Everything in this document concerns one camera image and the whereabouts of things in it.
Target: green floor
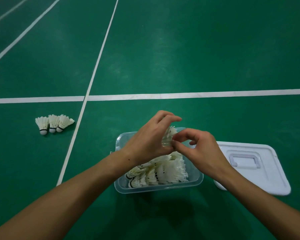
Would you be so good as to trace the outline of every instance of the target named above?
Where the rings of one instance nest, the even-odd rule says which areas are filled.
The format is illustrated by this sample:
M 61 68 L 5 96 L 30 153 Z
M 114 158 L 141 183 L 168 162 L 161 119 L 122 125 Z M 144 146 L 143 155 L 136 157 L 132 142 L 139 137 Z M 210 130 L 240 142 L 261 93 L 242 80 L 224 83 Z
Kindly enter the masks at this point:
M 0 15 L 21 0 L 0 0 Z M 54 0 L 0 21 L 0 52 Z M 60 0 L 0 60 L 0 98 L 84 96 L 116 0 Z M 119 0 L 90 95 L 300 89 L 300 0 Z M 82 102 L 0 104 L 0 225 L 55 187 L 74 126 L 35 117 Z M 114 151 L 156 111 L 218 141 L 272 146 L 300 210 L 300 95 L 88 101 L 64 181 Z M 123 195 L 111 185 L 66 239 L 275 239 L 231 194 L 201 185 Z

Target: transparent plastic container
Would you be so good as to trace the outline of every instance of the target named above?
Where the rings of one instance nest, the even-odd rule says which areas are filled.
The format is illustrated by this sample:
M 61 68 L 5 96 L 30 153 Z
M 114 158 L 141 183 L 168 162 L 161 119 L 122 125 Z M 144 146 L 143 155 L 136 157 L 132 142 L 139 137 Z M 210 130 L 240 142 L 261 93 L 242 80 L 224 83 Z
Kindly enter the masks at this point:
M 185 129 L 184 127 L 176 128 L 177 132 Z M 116 143 L 115 143 L 115 150 L 119 151 L 124 145 L 128 142 L 128 140 L 136 133 L 135 132 L 126 132 L 122 133 L 118 136 Z M 189 141 L 185 141 L 184 145 L 187 147 L 192 148 L 189 145 Z M 167 190 L 167 189 L 177 189 L 177 188 L 184 188 L 184 187 L 191 187 L 197 186 L 201 184 L 202 180 L 204 179 L 204 175 L 192 164 L 192 162 L 183 156 L 184 163 L 185 163 L 185 170 L 188 173 L 188 182 L 181 182 L 181 183 L 174 183 L 174 184 L 159 184 L 159 185 L 151 185 L 146 187 L 140 188 L 129 188 L 129 180 L 125 176 L 121 176 L 114 182 L 115 189 L 122 194 L 131 194 L 131 193 L 141 193 L 141 192 L 149 192 L 149 191 L 157 191 L 157 190 Z

